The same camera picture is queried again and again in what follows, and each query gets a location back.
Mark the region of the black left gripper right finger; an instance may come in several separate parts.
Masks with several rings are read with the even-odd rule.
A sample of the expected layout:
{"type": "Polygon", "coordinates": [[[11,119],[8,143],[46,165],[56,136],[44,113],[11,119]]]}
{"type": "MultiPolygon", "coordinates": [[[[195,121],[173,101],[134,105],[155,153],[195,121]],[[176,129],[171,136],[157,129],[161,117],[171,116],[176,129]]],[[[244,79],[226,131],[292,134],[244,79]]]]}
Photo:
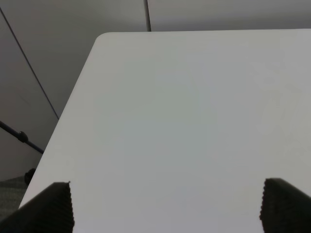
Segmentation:
{"type": "Polygon", "coordinates": [[[311,198],[283,179],[266,179],[259,218],[265,233],[309,233],[311,198]]]}

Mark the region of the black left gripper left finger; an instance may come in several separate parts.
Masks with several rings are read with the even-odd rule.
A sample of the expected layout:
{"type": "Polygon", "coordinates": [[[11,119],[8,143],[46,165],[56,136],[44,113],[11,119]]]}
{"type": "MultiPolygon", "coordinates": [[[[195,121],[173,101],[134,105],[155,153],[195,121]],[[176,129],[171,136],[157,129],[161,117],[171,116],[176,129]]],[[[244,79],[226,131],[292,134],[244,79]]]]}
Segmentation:
{"type": "Polygon", "coordinates": [[[55,182],[0,223],[2,233],[71,233],[74,216],[70,185],[55,182]]]}

